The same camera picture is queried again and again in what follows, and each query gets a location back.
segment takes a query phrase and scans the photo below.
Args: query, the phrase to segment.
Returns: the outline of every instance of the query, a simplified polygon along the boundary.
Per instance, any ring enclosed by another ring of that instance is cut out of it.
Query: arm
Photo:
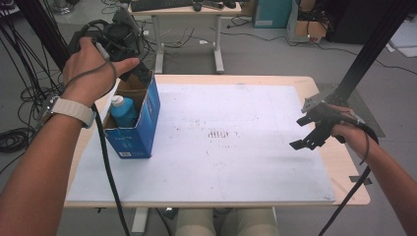
[[[65,84],[104,63],[90,38],[82,38],[80,45],[81,51],[65,65]],[[137,66],[139,59],[113,64],[119,76]],[[106,65],[71,83],[61,97],[92,107],[113,80],[113,70]],[[76,118],[56,114],[38,132],[0,195],[0,235],[56,234],[82,125]]]
[[[349,146],[364,158],[367,148],[365,133],[351,125],[336,125],[334,136],[341,135]],[[365,161],[374,173],[378,183],[407,235],[417,235],[417,183],[405,170],[369,138],[369,153]]]

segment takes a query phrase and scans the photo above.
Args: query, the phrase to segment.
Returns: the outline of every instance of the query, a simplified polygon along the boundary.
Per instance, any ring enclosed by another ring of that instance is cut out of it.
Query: smartwatch
[[[40,109],[37,117],[37,127],[42,127],[49,118],[54,114],[63,114],[77,118],[83,122],[83,128],[88,129],[94,122],[95,112],[85,105],[59,97],[57,94],[51,93],[46,100],[43,101],[43,106]]]

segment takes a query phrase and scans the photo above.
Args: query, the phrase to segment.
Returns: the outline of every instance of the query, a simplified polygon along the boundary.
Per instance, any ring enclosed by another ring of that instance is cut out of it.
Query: bottle
[[[111,98],[110,114],[116,121],[117,127],[121,128],[135,127],[135,122],[138,118],[138,112],[135,109],[133,100],[121,95],[114,95]]]

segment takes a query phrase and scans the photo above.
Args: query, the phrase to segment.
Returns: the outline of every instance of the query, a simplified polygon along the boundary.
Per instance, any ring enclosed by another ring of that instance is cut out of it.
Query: cardboard box
[[[291,0],[257,0],[254,28],[285,29],[291,12]]]
[[[328,30],[328,22],[323,23],[299,20],[299,11],[301,10],[303,12],[309,12],[314,8],[315,3],[316,0],[301,0],[300,6],[298,6],[296,0],[292,0],[291,14],[289,16],[288,25],[286,28],[288,41],[320,42],[322,37],[326,36]]]
[[[114,94],[132,98],[140,115],[135,127],[118,128],[109,110],[103,122],[106,139],[120,158],[150,158],[160,108],[154,75],[148,87],[135,77],[120,81]]]

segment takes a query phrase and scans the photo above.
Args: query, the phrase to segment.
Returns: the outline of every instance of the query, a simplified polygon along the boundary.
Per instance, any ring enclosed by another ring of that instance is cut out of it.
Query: pants
[[[212,208],[180,208],[176,236],[215,236]],[[224,219],[220,236],[278,236],[272,207],[234,208]]]

